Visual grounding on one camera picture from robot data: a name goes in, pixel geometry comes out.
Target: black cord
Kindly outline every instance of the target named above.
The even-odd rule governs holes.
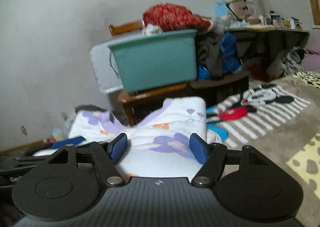
[[[115,73],[117,74],[117,75],[119,75],[119,73],[113,68],[113,66],[112,66],[112,63],[111,63],[111,54],[112,54],[112,51],[110,50],[110,54],[109,54],[109,63],[110,63],[110,66],[111,66],[111,68],[113,69],[113,71],[115,71]]]

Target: chair backrest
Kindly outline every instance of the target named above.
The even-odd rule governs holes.
[[[123,34],[126,32],[131,32],[135,30],[142,30],[144,27],[143,20],[136,20],[133,22],[125,23],[120,26],[114,27],[112,24],[109,25],[109,30],[111,33],[111,36]]]

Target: teal plastic bin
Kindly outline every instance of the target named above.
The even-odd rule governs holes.
[[[137,92],[197,77],[196,30],[179,30],[111,43],[127,92]]]

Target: wooden baseboard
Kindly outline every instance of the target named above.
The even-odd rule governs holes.
[[[27,144],[24,144],[24,145],[21,145],[21,146],[13,147],[13,148],[10,148],[10,149],[0,150],[0,155],[8,155],[13,151],[20,150],[20,149],[26,149],[26,148],[29,148],[29,147],[32,147],[32,146],[43,144],[43,143],[44,143],[43,140],[38,140],[38,141],[27,143]]]

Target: ribbed gray surface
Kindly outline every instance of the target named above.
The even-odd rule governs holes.
[[[124,187],[107,189],[91,210],[75,218],[60,222],[40,222],[24,217],[15,225],[71,226],[301,227],[294,219],[281,223],[252,223],[238,218],[226,211],[209,189],[194,187],[187,178],[142,177],[133,177]]]

